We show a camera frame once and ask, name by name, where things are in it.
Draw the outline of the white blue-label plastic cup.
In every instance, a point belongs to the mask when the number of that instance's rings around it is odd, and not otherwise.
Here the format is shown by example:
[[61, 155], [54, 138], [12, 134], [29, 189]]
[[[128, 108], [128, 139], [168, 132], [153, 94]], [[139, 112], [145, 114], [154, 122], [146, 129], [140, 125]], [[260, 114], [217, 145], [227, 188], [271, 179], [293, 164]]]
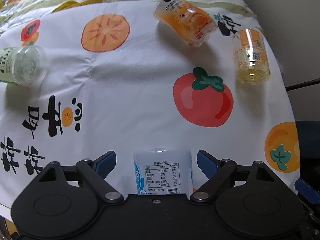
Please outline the white blue-label plastic cup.
[[185, 149], [154, 149], [133, 154], [138, 194], [163, 195], [193, 192], [191, 152]]

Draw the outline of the yellow orange-label plastic cup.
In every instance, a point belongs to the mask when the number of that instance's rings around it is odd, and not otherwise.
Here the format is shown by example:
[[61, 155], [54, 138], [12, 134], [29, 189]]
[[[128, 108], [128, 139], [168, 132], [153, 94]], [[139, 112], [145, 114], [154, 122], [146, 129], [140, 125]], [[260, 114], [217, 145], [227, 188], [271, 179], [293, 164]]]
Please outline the yellow orange-label plastic cup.
[[261, 32], [250, 28], [235, 33], [233, 51], [238, 81], [260, 85], [269, 80], [271, 73]]

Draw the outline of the orange jelly plastic cup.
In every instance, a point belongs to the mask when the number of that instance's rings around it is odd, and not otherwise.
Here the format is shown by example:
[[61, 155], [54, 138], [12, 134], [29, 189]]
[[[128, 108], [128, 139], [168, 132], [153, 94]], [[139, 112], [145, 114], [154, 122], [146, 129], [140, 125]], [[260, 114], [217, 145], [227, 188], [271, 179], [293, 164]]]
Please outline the orange jelly plastic cup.
[[186, 0], [161, 0], [153, 15], [192, 47], [200, 47], [217, 29], [208, 13]]

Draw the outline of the white persimmon-print cloth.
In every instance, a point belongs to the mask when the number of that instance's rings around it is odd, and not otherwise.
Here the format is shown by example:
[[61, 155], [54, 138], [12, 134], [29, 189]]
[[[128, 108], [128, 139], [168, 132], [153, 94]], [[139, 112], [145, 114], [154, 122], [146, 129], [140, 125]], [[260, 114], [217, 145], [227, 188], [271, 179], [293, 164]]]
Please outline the white persimmon-print cloth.
[[239, 83], [233, 38], [219, 30], [185, 44], [154, 18], [154, 2], [92, 4], [48, 14], [1, 35], [1, 47], [44, 51], [44, 78], [1, 84], [1, 206], [51, 161], [73, 165], [109, 150], [108, 182], [136, 193], [133, 153], [206, 150], [241, 165], [262, 160], [293, 187], [297, 132], [280, 68], [266, 45], [271, 77]]

